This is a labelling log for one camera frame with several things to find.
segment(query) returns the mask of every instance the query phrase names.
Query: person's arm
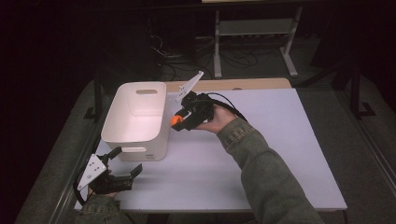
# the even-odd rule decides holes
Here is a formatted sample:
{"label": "person's arm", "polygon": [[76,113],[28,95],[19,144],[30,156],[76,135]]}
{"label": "person's arm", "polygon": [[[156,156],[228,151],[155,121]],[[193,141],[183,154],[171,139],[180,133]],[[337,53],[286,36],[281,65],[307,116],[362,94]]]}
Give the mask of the person's arm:
{"label": "person's arm", "polygon": [[132,223],[120,212],[116,205],[116,193],[108,195],[93,194],[84,204],[76,217],[76,224],[124,224]]}
{"label": "person's arm", "polygon": [[197,129],[215,133],[233,156],[260,223],[323,223],[286,163],[250,124],[215,106],[214,119]]}

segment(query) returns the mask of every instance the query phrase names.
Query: white tabletop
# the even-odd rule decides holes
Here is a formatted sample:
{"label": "white tabletop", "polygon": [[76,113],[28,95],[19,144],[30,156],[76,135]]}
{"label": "white tabletop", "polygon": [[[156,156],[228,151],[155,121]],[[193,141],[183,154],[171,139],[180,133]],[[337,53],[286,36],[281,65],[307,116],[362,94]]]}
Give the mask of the white tabletop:
{"label": "white tabletop", "polygon": [[[225,95],[277,151],[318,210],[347,209],[295,89],[216,91]],[[175,95],[167,103],[180,109]],[[96,154],[110,148],[101,141]],[[140,162],[109,162],[113,175],[128,175]],[[118,194],[120,207],[141,212],[241,212],[250,210],[240,169],[219,139],[205,131],[170,131],[161,161],[144,161],[133,189]]]}

